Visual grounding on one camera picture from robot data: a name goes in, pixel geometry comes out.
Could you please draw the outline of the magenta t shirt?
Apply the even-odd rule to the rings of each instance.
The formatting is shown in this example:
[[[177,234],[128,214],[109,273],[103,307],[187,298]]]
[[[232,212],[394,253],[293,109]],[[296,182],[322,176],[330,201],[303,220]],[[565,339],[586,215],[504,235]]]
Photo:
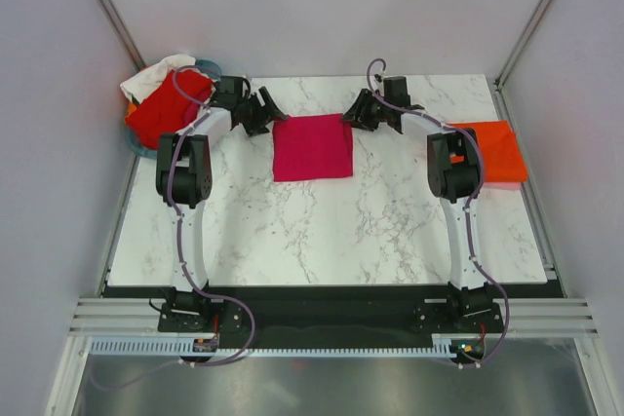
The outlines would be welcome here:
[[[273,179],[299,182],[351,177],[353,135],[340,114],[289,117],[273,126]]]

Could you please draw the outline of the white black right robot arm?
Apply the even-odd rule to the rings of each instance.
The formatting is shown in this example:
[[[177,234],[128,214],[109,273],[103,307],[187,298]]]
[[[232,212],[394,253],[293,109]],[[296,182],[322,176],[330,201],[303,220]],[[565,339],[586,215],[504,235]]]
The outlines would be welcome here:
[[[448,231],[448,324],[465,332],[500,321],[488,291],[489,275],[480,264],[477,207],[485,164],[474,131],[445,124],[413,105],[404,76],[369,77],[342,120],[368,132],[385,123],[395,132],[426,140],[427,182]]]

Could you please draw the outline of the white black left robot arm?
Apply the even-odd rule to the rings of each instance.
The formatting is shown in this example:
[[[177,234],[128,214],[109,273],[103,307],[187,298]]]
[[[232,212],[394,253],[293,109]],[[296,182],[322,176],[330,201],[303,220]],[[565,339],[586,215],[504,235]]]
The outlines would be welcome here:
[[[174,224],[175,284],[160,307],[161,332],[218,332],[204,261],[203,219],[213,189],[211,146],[237,126],[249,137],[265,134],[268,125],[288,119],[262,86],[251,90],[245,77],[223,76],[197,118],[184,128],[160,136],[156,160],[157,193]]]

